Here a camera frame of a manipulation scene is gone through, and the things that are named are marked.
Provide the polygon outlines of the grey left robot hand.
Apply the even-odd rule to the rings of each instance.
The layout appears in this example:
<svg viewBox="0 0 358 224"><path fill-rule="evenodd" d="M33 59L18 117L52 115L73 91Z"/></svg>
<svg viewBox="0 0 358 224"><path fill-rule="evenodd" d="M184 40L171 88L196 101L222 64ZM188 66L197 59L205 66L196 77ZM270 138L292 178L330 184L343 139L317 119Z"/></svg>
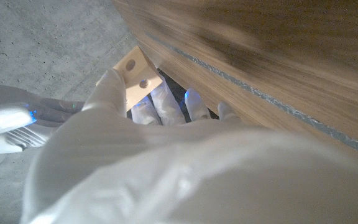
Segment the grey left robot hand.
<svg viewBox="0 0 358 224"><path fill-rule="evenodd" d="M124 104L107 70L33 161L22 223L358 223L358 156L230 111L136 124Z"/></svg>

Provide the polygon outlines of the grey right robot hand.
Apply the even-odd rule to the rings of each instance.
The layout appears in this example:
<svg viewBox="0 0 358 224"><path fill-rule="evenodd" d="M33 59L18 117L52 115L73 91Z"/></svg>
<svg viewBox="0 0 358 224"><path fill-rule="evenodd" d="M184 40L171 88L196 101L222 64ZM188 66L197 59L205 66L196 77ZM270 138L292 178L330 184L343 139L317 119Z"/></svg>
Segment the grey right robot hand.
<svg viewBox="0 0 358 224"><path fill-rule="evenodd" d="M42 147L83 105L0 85L0 154Z"/></svg>

